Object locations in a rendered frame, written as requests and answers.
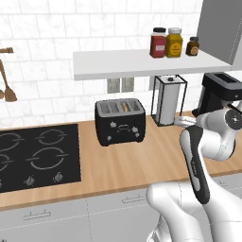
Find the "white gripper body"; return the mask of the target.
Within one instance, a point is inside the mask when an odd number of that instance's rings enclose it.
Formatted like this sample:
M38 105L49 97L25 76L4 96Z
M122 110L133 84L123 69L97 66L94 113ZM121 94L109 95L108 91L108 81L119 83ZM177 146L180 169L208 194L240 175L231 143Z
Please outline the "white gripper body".
M174 125L178 127L189 127L195 125L197 120L190 116L178 116L174 120Z

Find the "black four-slot toaster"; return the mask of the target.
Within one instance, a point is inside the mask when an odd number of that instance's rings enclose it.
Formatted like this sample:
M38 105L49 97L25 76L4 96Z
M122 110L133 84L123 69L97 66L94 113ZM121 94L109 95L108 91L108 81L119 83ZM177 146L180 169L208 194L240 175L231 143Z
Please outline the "black four-slot toaster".
M95 103L95 130L100 145L137 142L146 134L146 111L137 98L101 100Z

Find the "white paper towel roll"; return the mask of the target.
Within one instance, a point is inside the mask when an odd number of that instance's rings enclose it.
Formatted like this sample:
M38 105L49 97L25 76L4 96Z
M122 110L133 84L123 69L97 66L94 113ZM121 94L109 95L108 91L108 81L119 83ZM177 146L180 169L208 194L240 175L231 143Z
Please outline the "white paper towel roll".
M181 82L176 76L160 76L156 121L160 125L171 125L177 108Z

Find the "black coffee machine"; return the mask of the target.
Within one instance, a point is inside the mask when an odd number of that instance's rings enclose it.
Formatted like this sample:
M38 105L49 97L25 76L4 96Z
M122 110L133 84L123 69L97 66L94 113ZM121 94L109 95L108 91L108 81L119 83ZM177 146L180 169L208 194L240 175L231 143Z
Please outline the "black coffee machine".
M242 82L230 75L205 73L202 79L202 90L199 106L192 111L195 117L207 112L223 109L228 104L242 99Z

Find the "small brown jar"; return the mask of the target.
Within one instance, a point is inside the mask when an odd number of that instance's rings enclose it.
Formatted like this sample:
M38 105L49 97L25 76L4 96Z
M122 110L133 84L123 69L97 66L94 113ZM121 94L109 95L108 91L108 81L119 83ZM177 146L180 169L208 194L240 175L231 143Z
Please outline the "small brown jar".
M198 37L191 37L190 41L186 46L185 54L187 56L196 56L199 52L199 38Z

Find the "yellow jar with white lid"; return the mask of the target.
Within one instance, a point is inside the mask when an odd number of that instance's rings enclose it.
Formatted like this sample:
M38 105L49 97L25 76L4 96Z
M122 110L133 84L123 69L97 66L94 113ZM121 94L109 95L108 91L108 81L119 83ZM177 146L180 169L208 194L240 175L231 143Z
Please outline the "yellow jar with white lid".
M182 52L182 30L179 27L168 29L166 36L165 55L168 58L178 58Z

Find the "grey drawer front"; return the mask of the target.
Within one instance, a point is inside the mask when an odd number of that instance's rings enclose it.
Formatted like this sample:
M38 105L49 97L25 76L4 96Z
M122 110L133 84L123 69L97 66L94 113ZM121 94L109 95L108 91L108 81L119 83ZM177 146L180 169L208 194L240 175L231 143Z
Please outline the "grey drawer front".
M242 173L224 175L218 177L206 177L210 201L216 203L230 203L242 206ZM227 182L228 186L222 187L218 181Z
M51 216L23 220L43 210ZM0 212L0 242L90 242L87 202L74 199Z
M159 214L145 201L122 199L146 196L146 189L87 198L92 242L147 242Z

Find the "red jar with black lid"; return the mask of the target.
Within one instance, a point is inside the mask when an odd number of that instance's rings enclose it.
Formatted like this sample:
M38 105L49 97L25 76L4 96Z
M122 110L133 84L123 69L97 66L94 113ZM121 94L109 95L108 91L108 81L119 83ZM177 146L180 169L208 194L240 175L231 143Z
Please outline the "red jar with black lid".
M151 34L149 55L152 58L162 58L166 44L166 29L164 27L154 27Z

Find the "black hob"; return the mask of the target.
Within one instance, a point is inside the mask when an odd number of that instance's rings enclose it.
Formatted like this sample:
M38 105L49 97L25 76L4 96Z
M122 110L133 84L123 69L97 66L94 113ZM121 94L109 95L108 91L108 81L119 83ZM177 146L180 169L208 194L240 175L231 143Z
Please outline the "black hob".
M0 131L0 193L80 181L77 124Z

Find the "wooden spatula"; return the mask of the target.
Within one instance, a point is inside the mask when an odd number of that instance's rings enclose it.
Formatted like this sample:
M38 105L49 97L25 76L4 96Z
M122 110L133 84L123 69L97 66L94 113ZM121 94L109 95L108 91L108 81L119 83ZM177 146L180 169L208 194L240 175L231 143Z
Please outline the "wooden spatula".
M6 74L5 74L5 69L4 69L4 65L3 62L0 60L0 73L2 74L2 78L4 80L5 83L5 100L7 102L14 102L17 100L17 96L16 94L10 89L8 82L7 82L7 78L6 78Z

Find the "white wall shelf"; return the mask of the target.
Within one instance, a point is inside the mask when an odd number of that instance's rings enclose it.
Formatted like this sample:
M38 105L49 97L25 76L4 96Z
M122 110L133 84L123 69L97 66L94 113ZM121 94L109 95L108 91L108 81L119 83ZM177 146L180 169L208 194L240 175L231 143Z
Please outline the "white wall shelf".
M203 51L196 57L154 59L148 49L74 52L74 79L137 78L224 72L231 65Z

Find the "grey wall cupboard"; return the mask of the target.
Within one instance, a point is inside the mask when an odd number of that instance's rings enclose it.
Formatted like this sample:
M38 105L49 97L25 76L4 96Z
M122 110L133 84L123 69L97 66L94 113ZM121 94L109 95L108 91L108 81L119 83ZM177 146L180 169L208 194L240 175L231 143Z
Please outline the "grey wall cupboard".
M242 71L242 0L203 0L199 48Z

